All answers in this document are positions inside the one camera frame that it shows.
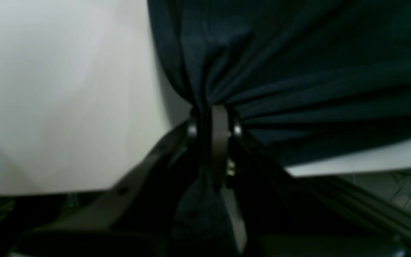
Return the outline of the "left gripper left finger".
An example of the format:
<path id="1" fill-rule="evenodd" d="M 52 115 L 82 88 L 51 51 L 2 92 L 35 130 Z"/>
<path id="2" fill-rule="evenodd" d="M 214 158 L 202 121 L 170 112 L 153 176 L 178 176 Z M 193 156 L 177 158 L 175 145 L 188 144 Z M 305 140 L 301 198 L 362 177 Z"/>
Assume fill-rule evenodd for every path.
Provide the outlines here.
<path id="1" fill-rule="evenodd" d="M 24 236 L 12 256 L 165 257 L 178 203 L 201 163 L 226 168 L 229 115 L 214 106 L 168 132 L 135 168 L 85 210 Z"/>

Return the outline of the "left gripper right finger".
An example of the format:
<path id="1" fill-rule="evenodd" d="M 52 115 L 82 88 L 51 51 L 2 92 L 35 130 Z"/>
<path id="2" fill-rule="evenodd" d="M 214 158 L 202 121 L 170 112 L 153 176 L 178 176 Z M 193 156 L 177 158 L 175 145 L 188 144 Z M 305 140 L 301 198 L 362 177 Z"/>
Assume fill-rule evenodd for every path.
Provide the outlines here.
<path id="1" fill-rule="evenodd" d="M 227 179 L 240 208 L 247 241 L 244 257 L 404 257 L 392 235 L 343 215 L 293 178 L 230 120 Z"/>

